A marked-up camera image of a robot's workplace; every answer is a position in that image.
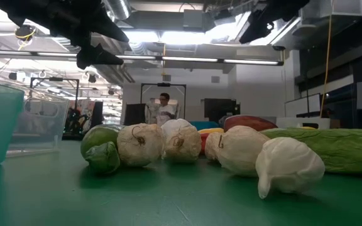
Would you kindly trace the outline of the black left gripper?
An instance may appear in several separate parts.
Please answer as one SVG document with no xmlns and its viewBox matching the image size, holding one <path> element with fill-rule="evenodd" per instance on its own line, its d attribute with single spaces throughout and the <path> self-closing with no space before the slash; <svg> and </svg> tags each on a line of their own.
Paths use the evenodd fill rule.
<svg viewBox="0 0 362 226">
<path fill-rule="evenodd" d="M 77 66 L 122 65 L 124 61 L 109 53 L 101 44 L 91 46 L 91 32 L 125 42 L 126 34 L 107 15 L 100 0 L 0 0 L 0 10 L 21 27 L 28 19 L 50 30 L 52 36 L 63 36 L 71 45 L 80 46 Z"/>
</svg>

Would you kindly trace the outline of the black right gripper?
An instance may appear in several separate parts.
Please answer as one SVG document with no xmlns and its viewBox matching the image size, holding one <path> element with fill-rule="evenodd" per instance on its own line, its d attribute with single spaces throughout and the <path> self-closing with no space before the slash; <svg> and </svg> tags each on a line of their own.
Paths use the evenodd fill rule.
<svg viewBox="0 0 362 226">
<path fill-rule="evenodd" d="M 298 15 L 298 11 L 309 3 L 309 0 L 269 0 L 263 9 L 257 9 L 248 17 L 249 26 L 241 35 L 241 44 L 250 43 L 268 36 L 274 29 L 273 21 L 283 19 L 289 21 Z"/>
</svg>

